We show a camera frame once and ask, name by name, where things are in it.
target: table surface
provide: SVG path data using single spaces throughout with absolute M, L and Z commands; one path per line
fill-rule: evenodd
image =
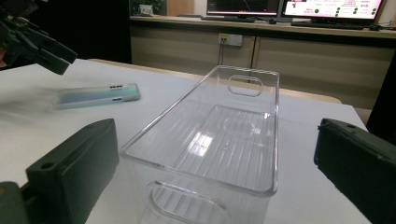
M 63 76 L 36 64 L 1 72 L 0 181 L 20 186 L 24 170 L 80 128 L 101 119 L 116 121 L 121 148 L 196 82 L 154 71 L 76 60 Z M 55 110 L 51 101 L 68 88 L 137 83 L 135 102 Z M 364 129 L 351 105 L 281 93 L 278 121 L 278 190 L 264 223 L 369 223 L 313 163 L 318 125 L 340 119 Z M 87 223 L 136 223 L 120 163 Z

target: monitor screen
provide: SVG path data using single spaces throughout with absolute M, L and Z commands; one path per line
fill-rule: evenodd
M 279 0 L 207 0 L 206 15 L 276 17 Z
M 322 18 L 374 21 L 383 0 L 285 0 L 282 15 L 295 18 Z

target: phone case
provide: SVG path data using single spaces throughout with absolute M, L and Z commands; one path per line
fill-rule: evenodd
M 134 101 L 139 98 L 140 91 L 136 83 L 129 83 L 113 86 L 60 90 L 52 104 L 56 109 L 69 109 Z

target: plastic storage bin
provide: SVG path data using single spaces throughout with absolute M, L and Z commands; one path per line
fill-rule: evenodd
M 278 83 L 217 66 L 121 148 L 140 223 L 263 223 L 277 186 Z

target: wall socket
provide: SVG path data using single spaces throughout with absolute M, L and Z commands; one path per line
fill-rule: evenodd
M 242 46 L 241 35 L 219 34 L 219 44 L 221 41 L 224 45 Z

